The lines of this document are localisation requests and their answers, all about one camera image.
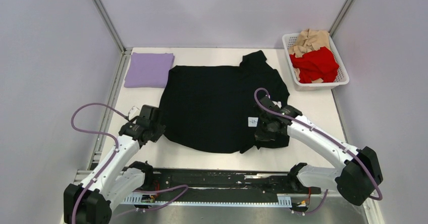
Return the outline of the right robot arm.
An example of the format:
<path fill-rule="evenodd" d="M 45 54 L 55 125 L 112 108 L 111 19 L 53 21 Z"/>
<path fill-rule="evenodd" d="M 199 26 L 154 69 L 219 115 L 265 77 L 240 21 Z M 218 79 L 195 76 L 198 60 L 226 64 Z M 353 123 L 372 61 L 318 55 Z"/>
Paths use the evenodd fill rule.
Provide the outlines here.
<path fill-rule="evenodd" d="M 260 109 L 255 137 L 275 141 L 287 136 L 305 144 L 326 159 L 331 167 L 316 167 L 301 162 L 289 173 L 289 188 L 302 192 L 317 187 L 338 192 L 345 200 L 360 206 L 366 199 L 382 200 L 383 175 L 376 152 L 342 142 L 312 123 L 301 111 L 287 105 L 279 108 L 268 96 L 255 99 Z"/>

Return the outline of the black t shirt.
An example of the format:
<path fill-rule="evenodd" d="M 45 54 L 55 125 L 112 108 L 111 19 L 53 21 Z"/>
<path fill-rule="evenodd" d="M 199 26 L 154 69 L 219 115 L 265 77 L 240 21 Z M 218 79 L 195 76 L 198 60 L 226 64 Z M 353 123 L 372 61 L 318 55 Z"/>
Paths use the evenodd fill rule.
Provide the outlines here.
<path fill-rule="evenodd" d="M 256 99 L 264 96 L 262 88 L 272 100 L 287 103 L 287 86 L 261 50 L 244 55 L 238 66 L 175 66 L 159 103 L 164 136 L 211 153 L 287 147 L 285 135 L 268 141 L 255 138 Z"/>

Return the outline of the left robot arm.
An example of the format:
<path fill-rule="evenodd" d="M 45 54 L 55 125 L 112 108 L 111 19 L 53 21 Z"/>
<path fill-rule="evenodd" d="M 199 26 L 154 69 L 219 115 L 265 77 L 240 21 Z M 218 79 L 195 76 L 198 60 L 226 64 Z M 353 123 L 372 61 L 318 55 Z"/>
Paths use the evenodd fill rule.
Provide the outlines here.
<path fill-rule="evenodd" d="M 109 134 L 115 144 L 107 156 L 79 184 L 64 190 L 65 223 L 109 223 L 117 206 L 134 190 L 154 186 L 153 167 L 146 162 L 127 162 L 147 142 L 156 142 L 164 133 L 162 112 L 143 105 L 139 115 L 123 116 L 118 137 Z"/>

